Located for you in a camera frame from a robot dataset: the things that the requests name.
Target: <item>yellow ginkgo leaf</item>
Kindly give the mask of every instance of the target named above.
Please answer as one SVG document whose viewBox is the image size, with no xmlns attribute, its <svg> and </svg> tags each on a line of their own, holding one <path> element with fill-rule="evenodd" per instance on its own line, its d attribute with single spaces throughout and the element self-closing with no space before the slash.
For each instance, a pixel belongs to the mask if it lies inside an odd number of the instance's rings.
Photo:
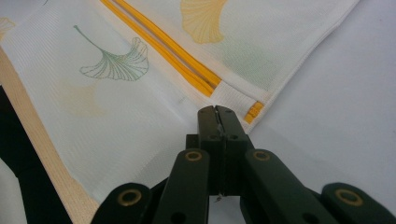
<svg viewBox="0 0 396 224">
<path fill-rule="evenodd" d="M 223 39 L 219 17 L 227 0 L 181 0 L 183 29 L 199 44 L 216 43 Z"/>
<path fill-rule="evenodd" d="M 14 26 L 14 22 L 12 22 L 9 18 L 0 18 L 0 40 L 3 38 L 3 35 L 5 35 L 6 32 Z"/>
<path fill-rule="evenodd" d="M 98 81 L 89 86 L 75 86 L 62 79 L 56 88 L 57 102 L 68 113 L 77 117 L 101 117 L 106 111 L 95 101 Z"/>
</svg>

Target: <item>green ginkgo leaf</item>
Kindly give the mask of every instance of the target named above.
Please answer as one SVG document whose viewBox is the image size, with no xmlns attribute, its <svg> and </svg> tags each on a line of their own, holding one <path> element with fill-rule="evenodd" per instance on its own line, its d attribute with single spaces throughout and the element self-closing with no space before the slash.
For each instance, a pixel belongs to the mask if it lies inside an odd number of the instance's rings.
<svg viewBox="0 0 396 224">
<path fill-rule="evenodd" d="M 84 66 L 79 71 L 94 78 L 112 78 L 127 81 L 135 81 L 141 78 L 149 70 L 149 60 L 147 58 L 148 48 L 140 38 L 132 40 L 131 50 L 124 55 L 116 55 L 95 45 L 85 36 L 75 25 L 76 30 L 84 36 L 91 44 L 102 51 L 102 60 L 94 66 Z"/>
</svg>

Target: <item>ginkgo leaf print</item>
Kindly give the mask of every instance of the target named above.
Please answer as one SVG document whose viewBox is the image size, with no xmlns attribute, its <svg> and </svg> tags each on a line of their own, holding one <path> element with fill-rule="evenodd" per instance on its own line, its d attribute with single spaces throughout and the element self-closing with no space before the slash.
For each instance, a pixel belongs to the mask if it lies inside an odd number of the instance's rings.
<svg viewBox="0 0 396 224">
<path fill-rule="evenodd" d="M 181 0 L 183 29 L 199 44 L 223 39 L 219 30 L 221 10 L 227 0 Z"/>
<path fill-rule="evenodd" d="M 55 96 L 63 110 L 76 117 L 101 117 L 106 111 L 95 100 L 99 80 L 88 86 L 77 86 L 67 79 L 57 83 Z"/>
<path fill-rule="evenodd" d="M 79 71 L 87 77 L 112 78 L 127 81 L 135 81 L 141 78 L 149 70 L 149 60 L 147 58 L 148 48 L 140 38 L 132 40 L 131 50 L 124 55 L 116 55 L 95 45 L 85 36 L 75 25 L 78 32 L 84 36 L 91 44 L 102 51 L 102 60 L 94 66 L 81 67 Z"/>
<path fill-rule="evenodd" d="M 0 18 L 0 40 L 3 38 L 3 35 L 5 35 L 6 32 L 12 29 L 14 26 L 14 22 L 12 22 L 9 18 Z"/>
</svg>

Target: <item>metal grommet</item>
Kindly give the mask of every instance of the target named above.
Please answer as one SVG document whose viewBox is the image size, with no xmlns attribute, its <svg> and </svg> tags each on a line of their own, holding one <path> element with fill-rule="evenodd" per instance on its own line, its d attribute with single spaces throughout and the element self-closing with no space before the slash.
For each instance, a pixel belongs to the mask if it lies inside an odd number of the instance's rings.
<svg viewBox="0 0 396 224">
<path fill-rule="evenodd" d="M 188 161 L 198 161 L 202 158 L 202 154 L 197 151 L 191 151 L 186 154 L 186 160 Z"/>
<path fill-rule="evenodd" d="M 134 194 L 134 197 L 132 198 L 132 200 L 125 199 L 125 196 L 127 194 Z M 140 199 L 142 199 L 142 193 L 140 192 L 140 190 L 138 190 L 138 189 L 126 189 L 121 194 L 119 194 L 117 202 L 120 205 L 127 207 L 127 206 L 131 206 L 131 205 L 134 205 L 134 204 L 138 203 L 140 201 Z"/>
<path fill-rule="evenodd" d="M 269 161 L 271 158 L 270 154 L 264 151 L 255 151 L 253 156 L 258 161 Z"/>
<path fill-rule="evenodd" d="M 337 196 L 341 202 L 352 206 L 358 207 L 363 204 L 361 196 L 349 189 L 338 189 L 335 191 L 335 196 Z"/>
</svg>

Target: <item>white fabric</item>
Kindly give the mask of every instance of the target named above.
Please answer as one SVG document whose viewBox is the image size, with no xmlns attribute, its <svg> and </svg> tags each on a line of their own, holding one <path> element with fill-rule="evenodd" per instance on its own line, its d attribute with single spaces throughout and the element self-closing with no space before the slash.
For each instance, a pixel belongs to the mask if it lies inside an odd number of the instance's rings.
<svg viewBox="0 0 396 224">
<path fill-rule="evenodd" d="M 2 160 L 0 160 L 0 223 L 27 223 L 20 183 Z"/>
<path fill-rule="evenodd" d="M 205 105 L 229 105 L 251 130 L 260 118 L 248 125 L 242 112 L 260 101 L 261 117 L 307 54 L 356 3 L 229 1 L 221 14 L 223 42 L 203 45 L 177 26 L 179 12 L 172 10 L 178 1 L 134 2 L 223 79 L 211 98 L 98 1 L 49 0 L 0 43 L 64 165 L 101 202 L 125 182 L 152 187 L 164 179 L 186 133 L 196 133 L 196 112 Z M 148 57 L 148 70 L 138 80 L 92 78 L 95 68 L 87 66 L 104 55 L 116 61 L 136 43 L 146 46 Z M 248 63 L 253 67 L 243 74 L 246 60 L 253 60 Z M 144 67 L 143 58 L 139 62 Z"/>
<path fill-rule="evenodd" d="M 47 0 L 2 0 L 0 1 L 0 18 L 9 18 L 15 24 L 21 24 L 29 20 L 30 16 L 46 3 Z"/>
</svg>

